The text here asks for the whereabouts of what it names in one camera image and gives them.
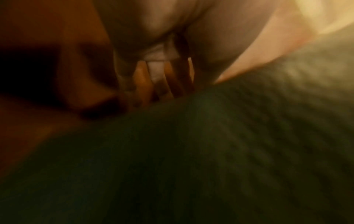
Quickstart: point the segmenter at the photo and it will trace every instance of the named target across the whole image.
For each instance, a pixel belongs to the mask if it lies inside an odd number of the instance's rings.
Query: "green fabric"
[[[354,26],[42,144],[1,223],[354,223]]]

